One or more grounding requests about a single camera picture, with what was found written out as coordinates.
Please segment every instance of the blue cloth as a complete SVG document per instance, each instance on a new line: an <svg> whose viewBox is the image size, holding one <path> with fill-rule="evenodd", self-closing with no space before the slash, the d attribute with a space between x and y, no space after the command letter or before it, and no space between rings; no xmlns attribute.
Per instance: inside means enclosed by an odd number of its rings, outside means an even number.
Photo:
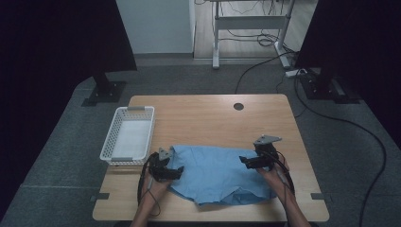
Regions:
<svg viewBox="0 0 401 227"><path fill-rule="evenodd" d="M184 166L181 178L170 191L198 205L252 204L275 197L263 177L248 169L239 156L252 158L253 150L207 146L176 145L168 168Z"/></svg>

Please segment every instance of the wooden table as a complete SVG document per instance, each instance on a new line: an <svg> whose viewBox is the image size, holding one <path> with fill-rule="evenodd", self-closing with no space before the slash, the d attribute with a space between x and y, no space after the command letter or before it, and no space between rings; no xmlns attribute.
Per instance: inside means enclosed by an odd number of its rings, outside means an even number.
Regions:
<svg viewBox="0 0 401 227"><path fill-rule="evenodd" d="M244 108L238 111L236 103ZM153 106L155 127L151 150L176 144L254 149L261 134L280 136L274 146L287 158L297 201L309 221L327 221L324 200L284 95L134 96L130 106ZM97 200L97 220L132 220L137 209L136 191L140 167L109 166L100 189L106 200ZM285 221L278 199L252 205L198 207L168 192L160 201L164 221Z"/></svg>

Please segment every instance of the basket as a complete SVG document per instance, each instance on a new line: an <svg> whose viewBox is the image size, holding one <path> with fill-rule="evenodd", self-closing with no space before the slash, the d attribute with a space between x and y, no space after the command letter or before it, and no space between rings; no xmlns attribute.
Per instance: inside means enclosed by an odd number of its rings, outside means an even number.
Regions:
<svg viewBox="0 0 401 227"><path fill-rule="evenodd" d="M149 156L153 128L153 107L117 108L100 159L117 166L143 165Z"/></svg>

